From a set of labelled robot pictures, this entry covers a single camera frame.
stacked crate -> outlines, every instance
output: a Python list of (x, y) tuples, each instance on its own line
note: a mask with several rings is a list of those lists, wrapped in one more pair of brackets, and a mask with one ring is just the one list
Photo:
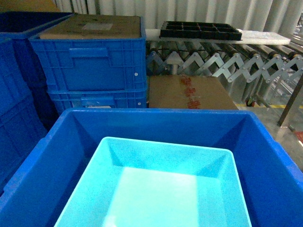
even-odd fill
[(141, 17), (74, 15), (30, 42), (59, 114), (71, 107), (146, 107)]
[(56, 108), (47, 94), (43, 69), (29, 38), (68, 18), (71, 13), (5, 12), (0, 13), (0, 37), (13, 42), (15, 57), (23, 80), (30, 88), (35, 109), (49, 130), (58, 118)]
[(0, 193), (46, 130), (18, 68), (13, 42), (0, 38)]

metal leg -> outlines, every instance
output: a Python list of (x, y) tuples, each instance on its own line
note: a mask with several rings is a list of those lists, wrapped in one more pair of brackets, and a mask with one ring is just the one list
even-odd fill
[(289, 127), (291, 120), (297, 113), (302, 101), (303, 101), (303, 76), (299, 79), (297, 86), (294, 89), (293, 94), (290, 96), (288, 103), (278, 121), (278, 125), (281, 127)]

plastic bin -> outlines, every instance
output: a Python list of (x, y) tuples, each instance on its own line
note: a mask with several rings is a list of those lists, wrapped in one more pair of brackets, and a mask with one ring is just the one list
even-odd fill
[(146, 108), (146, 89), (136, 91), (48, 91), (57, 111), (61, 114), (72, 107)]
[(0, 114), (29, 93), (15, 59), (12, 40), (0, 38)]
[(58, 113), (46, 89), (46, 78), (40, 61), (28, 38), (71, 16), (72, 13), (4, 12), (0, 13), (0, 37), (13, 39), (15, 57), (23, 80), (33, 93), (40, 120), (57, 119)]
[(145, 28), (133, 39), (30, 39), (50, 91), (146, 88)]
[(0, 112), (0, 194), (37, 142), (46, 135), (30, 93)]
[(254, 114), (74, 108), (61, 115), (4, 188), (0, 226), (54, 225), (107, 136), (228, 149), (252, 226), (303, 223), (303, 173)]
[(229, 150), (106, 137), (55, 226), (251, 224)]

black seedling tray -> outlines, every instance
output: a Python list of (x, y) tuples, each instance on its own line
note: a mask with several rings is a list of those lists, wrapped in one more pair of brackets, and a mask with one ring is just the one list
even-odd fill
[(228, 24), (165, 21), (160, 37), (241, 40), (242, 33)]

cardboard box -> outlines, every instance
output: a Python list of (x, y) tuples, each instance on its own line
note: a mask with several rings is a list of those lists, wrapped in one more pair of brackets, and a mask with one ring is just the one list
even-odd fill
[(41, 39), (140, 38), (140, 17), (76, 14), (40, 34)]
[(149, 107), (238, 109), (217, 78), (186, 75), (150, 77)]

